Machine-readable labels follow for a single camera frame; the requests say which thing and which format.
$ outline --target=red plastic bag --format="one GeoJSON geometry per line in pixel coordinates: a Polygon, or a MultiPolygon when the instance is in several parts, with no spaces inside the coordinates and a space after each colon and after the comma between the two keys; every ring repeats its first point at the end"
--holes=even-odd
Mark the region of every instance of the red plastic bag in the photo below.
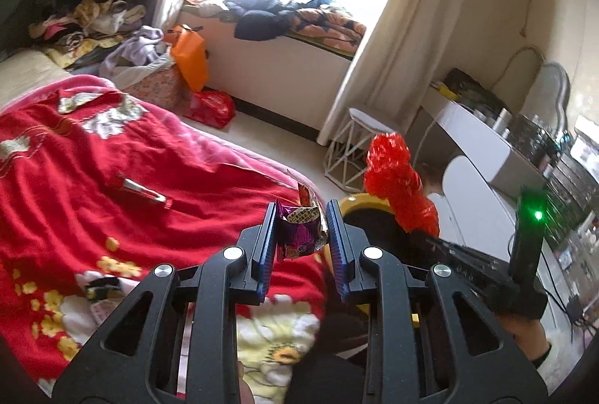
{"type": "Polygon", "coordinates": [[[422,194],[420,176],[410,166],[410,150],[400,134],[379,134],[368,149],[366,191],[388,200],[399,226],[439,237],[439,215],[435,204],[422,194]]]}
{"type": "Polygon", "coordinates": [[[222,129],[235,117],[235,103],[223,91],[200,91],[192,94],[187,117],[207,126],[222,129]]]}

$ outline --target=baseboard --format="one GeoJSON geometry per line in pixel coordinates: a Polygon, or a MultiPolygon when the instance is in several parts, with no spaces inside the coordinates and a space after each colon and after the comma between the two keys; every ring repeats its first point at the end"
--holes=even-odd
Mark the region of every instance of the baseboard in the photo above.
{"type": "MultiPolygon", "coordinates": [[[[214,88],[210,88],[209,86],[205,86],[204,89],[214,90],[214,88]]],[[[296,136],[316,142],[319,131],[314,127],[307,126],[306,124],[302,124],[297,120],[277,114],[276,112],[265,109],[264,107],[260,107],[259,105],[249,101],[242,100],[241,98],[233,96],[231,96],[231,98],[233,98],[233,102],[235,103],[235,108],[237,111],[260,119],[263,122],[279,127],[287,132],[291,132],[296,136]]]]}

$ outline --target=floor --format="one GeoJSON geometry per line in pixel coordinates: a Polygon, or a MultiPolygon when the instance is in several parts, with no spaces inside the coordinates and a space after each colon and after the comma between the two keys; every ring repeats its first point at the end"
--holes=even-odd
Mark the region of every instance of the floor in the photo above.
{"type": "Polygon", "coordinates": [[[326,201],[338,200],[346,196],[345,192],[325,178],[323,160],[326,148],[316,142],[308,141],[241,112],[237,112],[235,118],[223,130],[187,118],[182,120],[198,130],[219,136],[299,171],[316,185],[320,195],[326,201]]]}

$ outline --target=floral blanket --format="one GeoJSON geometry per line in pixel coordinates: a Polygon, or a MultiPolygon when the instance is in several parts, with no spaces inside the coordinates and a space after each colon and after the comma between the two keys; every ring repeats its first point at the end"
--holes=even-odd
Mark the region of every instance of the floral blanket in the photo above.
{"type": "MultiPolygon", "coordinates": [[[[48,393],[96,329],[89,281],[118,276],[128,292],[159,263],[201,264],[234,244],[269,202],[298,202],[283,166],[106,85],[72,77],[0,115],[0,333],[48,393]],[[171,207],[123,192],[123,176],[171,207]]],[[[267,301],[239,307],[238,357],[257,404],[283,402],[311,347],[324,270],[319,255],[276,263],[267,301]]],[[[182,393],[186,359],[184,345],[182,393]]]]}

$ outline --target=wall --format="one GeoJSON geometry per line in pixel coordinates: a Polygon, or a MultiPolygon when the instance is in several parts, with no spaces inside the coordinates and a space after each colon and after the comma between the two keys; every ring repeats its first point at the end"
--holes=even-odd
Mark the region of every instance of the wall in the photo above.
{"type": "Polygon", "coordinates": [[[570,78],[570,129],[579,114],[599,124],[599,0],[533,0],[529,38],[570,78]]]}
{"type": "Polygon", "coordinates": [[[235,24],[182,12],[179,23],[203,25],[212,88],[320,129],[349,59],[289,37],[243,41],[235,24]]]}
{"type": "Polygon", "coordinates": [[[464,0],[462,12],[435,74],[456,67],[484,86],[496,80],[526,40],[519,34],[528,0],[464,0]]]}

